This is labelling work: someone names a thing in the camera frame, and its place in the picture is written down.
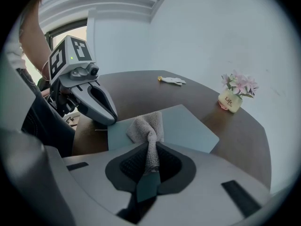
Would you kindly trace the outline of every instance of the white wall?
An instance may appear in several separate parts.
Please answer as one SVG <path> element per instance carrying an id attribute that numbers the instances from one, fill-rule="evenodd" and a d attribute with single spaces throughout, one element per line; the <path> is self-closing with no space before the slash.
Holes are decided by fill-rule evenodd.
<path id="1" fill-rule="evenodd" d="M 259 83 L 242 107 L 266 130 L 271 192 L 287 186 L 300 163 L 301 60 L 292 25 L 274 0 L 165 0 L 150 25 L 151 68 L 221 92 L 233 69 Z"/>
<path id="2" fill-rule="evenodd" d="M 149 67 L 149 18 L 145 16 L 89 13 L 87 41 L 100 74 Z"/>

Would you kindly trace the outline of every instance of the light blue board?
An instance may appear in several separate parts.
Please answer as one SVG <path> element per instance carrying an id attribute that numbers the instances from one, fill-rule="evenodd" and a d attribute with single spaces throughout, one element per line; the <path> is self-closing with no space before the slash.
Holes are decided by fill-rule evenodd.
<path id="1" fill-rule="evenodd" d="M 160 111 L 165 142 L 205 153 L 210 153 L 218 143 L 219 138 L 185 106 L 176 105 Z M 133 144 L 126 131 L 134 119 L 118 121 L 108 126 L 109 151 Z"/>

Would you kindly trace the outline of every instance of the white toy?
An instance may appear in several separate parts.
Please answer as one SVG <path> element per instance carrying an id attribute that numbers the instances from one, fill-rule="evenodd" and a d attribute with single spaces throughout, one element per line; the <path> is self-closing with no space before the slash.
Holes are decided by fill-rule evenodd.
<path id="1" fill-rule="evenodd" d="M 186 84 L 186 82 L 181 80 L 180 78 L 171 78 L 171 77 L 163 78 L 162 76 L 158 77 L 158 81 L 164 81 L 166 83 L 173 83 L 176 85 Z"/>

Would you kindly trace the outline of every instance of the person's arm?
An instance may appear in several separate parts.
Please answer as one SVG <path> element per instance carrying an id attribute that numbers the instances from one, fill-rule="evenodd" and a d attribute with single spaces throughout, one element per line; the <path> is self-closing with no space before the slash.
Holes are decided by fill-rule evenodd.
<path id="1" fill-rule="evenodd" d="M 42 94 L 42 96 L 43 96 L 43 97 L 45 97 L 45 96 L 49 95 L 49 94 L 50 94 L 50 88 L 48 88 L 48 89 L 46 89 L 46 90 L 43 90 L 43 91 L 41 91 L 41 94 Z"/>
<path id="2" fill-rule="evenodd" d="M 51 50 L 39 25 L 38 2 L 34 5 L 32 10 L 26 14 L 21 29 L 23 30 L 20 36 L 22 49 L 30 62 L 41 72 L 43 65 L 51 54 Z M 43 70 L 43 75 L 49 79 L 47 65 Z"/>

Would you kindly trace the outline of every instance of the flower pot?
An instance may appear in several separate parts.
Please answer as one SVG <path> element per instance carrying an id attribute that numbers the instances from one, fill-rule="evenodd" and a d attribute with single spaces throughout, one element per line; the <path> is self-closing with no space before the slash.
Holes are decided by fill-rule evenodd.
<path id="1" fill-rule="evenodd" d="M 221 107 L 225 110 L 229 110 L 232 113 L 235 113 L 243 103 L 243 100 L 237 95 L 234 95 L 232 90 L 225 89 L 219 96 L 218 101 Z"/>

